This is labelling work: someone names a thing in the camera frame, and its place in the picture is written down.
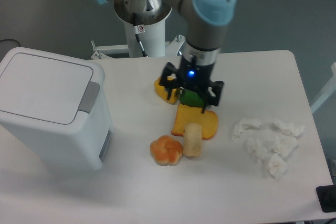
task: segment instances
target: white tissue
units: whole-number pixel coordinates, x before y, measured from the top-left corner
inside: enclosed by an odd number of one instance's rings
[[[282,120],[276,120],[273,124],[286,135],[293,135],[295,137],[300,136],[306,128],[304,125],[285,123]]]
[[[267,169],[276,180],[280,180],[287,169],[287,164],[277,153],[274,153],[269,160]]]
[[[282,157],[287,157],[298,144],[293,136],[276,136],[272,150]]]
[[[267,150],[258,138],[250,137],[246,141],[248,153],[254,152],[256,158],[263,160],[267,155]]]
[[[242,118],[233,127],[231,141],[240,137],[240,134],[247,129],[260,129],[261,121],[257,118]]]

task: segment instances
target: robotic arm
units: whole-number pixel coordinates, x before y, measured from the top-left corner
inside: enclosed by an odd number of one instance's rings
[[[211,81],[211,73],[223,43],[227,25],[233,18],[237,0],[167,0],[188,22],[186,45],[180,67],[170,62],[165,66],[160,85],[165,86],[170,98],[172,89],[183,87],[193,91],[207,105],[218,106],[224,86],[222,81]],[[176,78],[167,77],[175,74]]]
[[[163,70],[160,85],[167,89],[167,99],[175,88],[182,87],[197,93],[203,100],[204,111],[208,105],[218,106],[221,98],[224,82],[211,81],[210,78],[227,26],[234,16],[236,1],[115,0],[114,7],[119,17],[134,26],[153,24],[161,20],[169,13],[169,5],[187,21],[186,44],[182,50],[180,66],[176,68],[168,62]],[[168,76],[173,74],[176,78],[168,80]]]

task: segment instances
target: white table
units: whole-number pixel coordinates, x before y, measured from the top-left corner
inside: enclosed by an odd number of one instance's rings
[[[115,126],[97,172],[57,169],[0,128],[0,223],[267,223],[327,219],[315,188],[332,184],[299,71],[288,51],[220,55],[212,80],[225,81],[216,136],[199,159],[159,166],[150,143],[170,134],[177,105],[153,82],[178,57],[100,60]],[[307,127],[279,182],[230,131],[242,117]]]

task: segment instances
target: metal frame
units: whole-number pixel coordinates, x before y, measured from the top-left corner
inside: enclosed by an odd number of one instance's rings
[[[312,114],[314,114],[315,111],[336,91],[336,63],[331,65],[331,70],[333,72],[333,76],[313,99],[310,107]]]
[[[176,56],[181,55],[180,49],[185,42],[185,37],[182,35],[177,35],[172,42],[166,41],[166,56]],[[92,40],[92,50],[93,55],[91,59],[104,59],[112,58],[107,55],[115,54],[127,54],[129,52],[128,45],[115,45],[115,46],[95,46],[95,42]]]

